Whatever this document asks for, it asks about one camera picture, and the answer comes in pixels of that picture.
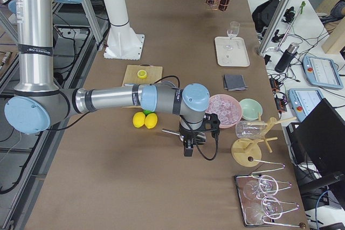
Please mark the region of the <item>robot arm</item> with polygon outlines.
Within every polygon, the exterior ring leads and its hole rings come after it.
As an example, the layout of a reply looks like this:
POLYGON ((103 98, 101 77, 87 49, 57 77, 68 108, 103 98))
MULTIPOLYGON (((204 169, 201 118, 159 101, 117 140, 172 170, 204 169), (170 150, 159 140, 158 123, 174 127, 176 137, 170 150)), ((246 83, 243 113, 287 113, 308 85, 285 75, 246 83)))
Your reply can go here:
POLYGON ((159 80, 108 89, 61 89, 53 79, 52 4, 81 3, 83 0, 16 0, 19 83, 4 108, 7 121, 18 131, 35 134, 76 114, 102 108, 139 106, 149 111, 180 117, 179 136, 184 155, 220 133, 216 114, 206 112, 210 94, 198 83, 180 89, 159 80))

